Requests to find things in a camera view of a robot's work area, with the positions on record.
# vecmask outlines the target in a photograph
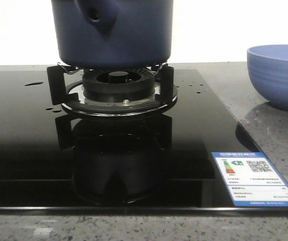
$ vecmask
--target water droplet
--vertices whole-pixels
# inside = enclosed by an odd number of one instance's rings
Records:
[[[38,84],[43,84],[43,81],[34,81],[28,84],[25,84],[24,86],[30,86],[30,85],[38,85]]]

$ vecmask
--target metal clip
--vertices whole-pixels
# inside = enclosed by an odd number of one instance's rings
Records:
[[[73,71],[68,71],[63,64],[61,64],[60,62],[57,63],[58,66],[60,66],[62,69],[64,69],[64,72],[68,75],[72,75],[72,74],[75,74],[76,72],[82,70],[82,68],[76,68],[76,70],[73,70]]]
[[[148,71],[149,71],[151,74],[156,75],[156,74],[158,74],[158,72],[159,72],[165,65],[167,65],[167,62],[162,63],[156,71],[152,71],[152,70],[148,70]]]

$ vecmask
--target white wall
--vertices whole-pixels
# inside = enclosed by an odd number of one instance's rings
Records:
[[[288,1],[174,0],[169,62],[245,61],[255,45],[288,43]],[[0,0],[0,65],[55,64],[50,0]]]

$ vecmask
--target pot handle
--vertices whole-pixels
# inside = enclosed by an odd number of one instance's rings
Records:
[[[83,18],[90,24],[107,28],[114,24],[118,6],[115,0],[74,0]]]

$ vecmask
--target black glass cooktop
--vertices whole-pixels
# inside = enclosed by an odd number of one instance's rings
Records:
[[[196,70],[174,82],[165,113],[80,119],[46,70],[0,72],[0,213],[288,215],[234,206],[211,152],[260,150]]]

